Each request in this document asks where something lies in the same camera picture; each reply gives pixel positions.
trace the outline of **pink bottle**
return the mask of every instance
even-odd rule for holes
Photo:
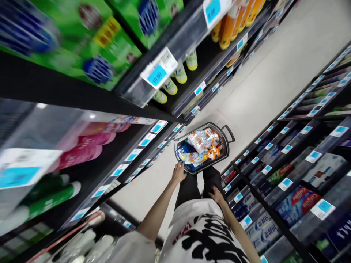
[[[86,161],[97,158],[102,152],[102,146],[97,145],[94,147],[84,148],[80,150],[71,150],[64,152],[59,159],[57,159],[46,173],[59,171],[61,169],[80,164]]]
[[[80,136],[95,135],[98,133],[123,132],[129,128],[130,123],[91,122]]]
[[[77,138],[75,146],[71,150],[84,149],[96,145],[109,144],[116,137],[116,133],[101,133],[89,136],[79,136]]]

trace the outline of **store aisle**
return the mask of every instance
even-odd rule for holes
[[[301,0],[232,81],[200,110],[184,133],[211,121],[219,127],[228,125],[235,136],[230,156],[215,165],[217,170],[222,172],[351,39],[350,11],[348,0]],[[167,185],[175,163],[172,144],[113,200],[141,221]],[[202,191],[202,174],[198,186]],[[161,226],[162,238],[167,236],[177,194],[178,189]]]

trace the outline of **black graphic print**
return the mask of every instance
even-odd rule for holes
[[[230,260],[235,263],[249,262],[244,252],[234,245],[234,239],[230,234],[231,230],[222,218],[218,215],[204,214],[195,217],[194,224],[201,219],[206,222],[205,228],[201,232],[190,229],[184,234],[186,238],[182,241],[182,247],[185,250],[189,250],[197,241],[201,243],[193,250],[193,259],[203,259],[205,256],[207,261],[216,263],[219,260]],[[217,244],[213,238],[219,238],[223,242]]]

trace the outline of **person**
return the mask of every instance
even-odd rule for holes
[[[122,236],[109,262],[155,262],[155,240],[171,196],[180,183],[169,235],[164,242],[160,263],[234,262],[261,263],[249,237],[231,212],[213,167],[203,172],[201,198],[197,177],[184,174],[184,163],[177,163],[171,180],[136,231]]]

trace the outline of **hand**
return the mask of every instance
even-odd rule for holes
[[[224,198],[222,196],[222,194],[220,193],[220,191],[218,190],[217,187],[212,187],[211,188],[213,190],[213,192],[215,194],[212,194],[212,193],[208,193],[209,196],[217,203],[217,204],[220,204],[220,203],[223,203],[224,202]]]
[[[182,161],[179,161],[173,170],[171,182],[179,184],[185,179],[185,177],[186,174],[184,173],[184,163]]]

